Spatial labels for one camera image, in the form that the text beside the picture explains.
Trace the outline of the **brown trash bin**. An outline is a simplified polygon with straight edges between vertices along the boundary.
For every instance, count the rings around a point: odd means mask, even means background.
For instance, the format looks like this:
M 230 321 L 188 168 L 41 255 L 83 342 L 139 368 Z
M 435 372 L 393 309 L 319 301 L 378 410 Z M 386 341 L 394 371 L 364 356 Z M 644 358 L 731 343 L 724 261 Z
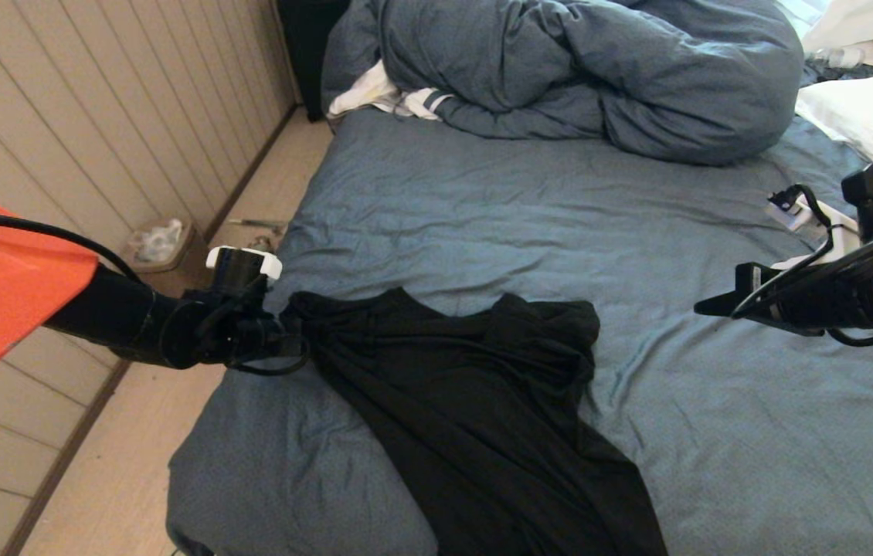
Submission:
M 146 229 L 150 225 L 161 224 L 165 219 L 154 219 L 141 225 L 136 231 Z M 122 256 L 126 264 L 135 274 L 164 295 L 178 298 L 185 290 L 202 289 L 209 279 L 209 271 L 205 267 L 205 259 L 209 250 L 203 237 L 190 221 L 180 221 L 185 224 L 186 231 L 180 240 L 178 251 L 168 263 L 136 263 L 128 246 L 128 237 L 123 246 Z

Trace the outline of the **dark patterned cloth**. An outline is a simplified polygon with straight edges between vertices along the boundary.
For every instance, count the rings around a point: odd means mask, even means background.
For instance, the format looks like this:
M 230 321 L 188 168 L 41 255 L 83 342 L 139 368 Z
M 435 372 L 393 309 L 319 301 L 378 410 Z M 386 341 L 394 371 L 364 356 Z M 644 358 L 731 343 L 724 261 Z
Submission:
M 803 66 L 803 77 L 800 79 L 800 88 L 828 81 L 845 81 L 854 79 L 867 79 L 873 77 L 871 64 L 858 64 L 852 67 L 830 66 L 827 61 L 810 59 Z

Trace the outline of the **black t-shirt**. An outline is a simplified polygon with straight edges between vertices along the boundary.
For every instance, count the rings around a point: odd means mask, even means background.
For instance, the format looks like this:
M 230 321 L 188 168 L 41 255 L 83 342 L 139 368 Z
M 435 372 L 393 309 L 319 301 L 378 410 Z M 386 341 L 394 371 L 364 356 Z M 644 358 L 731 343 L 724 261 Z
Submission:
M 365 420 L 439 556 L 669 556 L 644 478 L 585 423 L 600 321 L 506 294 L 450 316 L 396 288 L 294 294 L 316 369 Z

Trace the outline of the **crumpled blue duvet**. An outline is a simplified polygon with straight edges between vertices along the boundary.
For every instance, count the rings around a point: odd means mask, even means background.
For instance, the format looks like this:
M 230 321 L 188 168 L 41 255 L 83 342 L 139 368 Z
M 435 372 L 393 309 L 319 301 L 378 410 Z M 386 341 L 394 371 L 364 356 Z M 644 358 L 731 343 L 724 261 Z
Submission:
M 724 165 L 785 134 L 803 61 L 773 0 L 352 0 L 321 91 L 340 117 L 380 68 L 403 113 L 475 136 Z

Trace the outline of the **black bedside cabinet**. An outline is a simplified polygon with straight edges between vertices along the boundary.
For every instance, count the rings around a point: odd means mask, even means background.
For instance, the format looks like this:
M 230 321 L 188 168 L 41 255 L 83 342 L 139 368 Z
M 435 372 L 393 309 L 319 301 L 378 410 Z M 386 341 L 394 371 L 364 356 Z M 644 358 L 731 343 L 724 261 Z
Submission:
M 328 35 L 351 0 L 275 0 L 300 99 L 310 122 L 324 119 L 321 79 Z

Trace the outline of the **white plastic bin bag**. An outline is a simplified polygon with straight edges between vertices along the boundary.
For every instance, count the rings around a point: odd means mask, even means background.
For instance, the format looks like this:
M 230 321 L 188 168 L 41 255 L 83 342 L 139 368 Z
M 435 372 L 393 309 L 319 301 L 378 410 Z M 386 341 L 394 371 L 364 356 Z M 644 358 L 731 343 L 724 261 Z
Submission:
M 180 219 L 165 219 L 161 224 L 134 232 L 128 246 L 136 263 L 168 263 L 178 251 L 185 231 Z

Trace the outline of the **white striped garment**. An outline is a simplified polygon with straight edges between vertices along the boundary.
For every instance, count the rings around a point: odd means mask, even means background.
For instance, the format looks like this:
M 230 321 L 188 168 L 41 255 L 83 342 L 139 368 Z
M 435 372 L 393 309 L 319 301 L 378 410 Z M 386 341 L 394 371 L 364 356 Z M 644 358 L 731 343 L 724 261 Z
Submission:
M 383 60 L 363 73 L 347 92 L 334 98 L 326 117 L 340 120 L 353 110 L 374 108 L 399 117 L 418 117 L 440 122 L 439 106 L 453 95 L 434 88 L 402 90 L 391 81 Z

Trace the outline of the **blue bed sheet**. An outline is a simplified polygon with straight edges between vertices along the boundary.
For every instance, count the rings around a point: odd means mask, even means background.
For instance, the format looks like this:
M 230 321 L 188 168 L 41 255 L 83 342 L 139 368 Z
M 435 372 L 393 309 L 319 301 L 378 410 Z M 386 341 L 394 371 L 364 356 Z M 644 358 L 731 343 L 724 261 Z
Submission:
M 873 347 L 698 316 L 740 263 L 805 245 L 765 214 L 794 183 L 850 212 L 866 165 L 801 117 L 726 168 L 602 140 L 488 140 L 356 110 L 279 249 L 295 291 L 393 287 L 444 314 L 500 295 L 589 300 L 583 419 L 637 464 L 670 556 L 873 556 Z M 169 463 L 167 532 L 190 556 L 443 556 L 367 425 L 312 364 L 225 373 Z

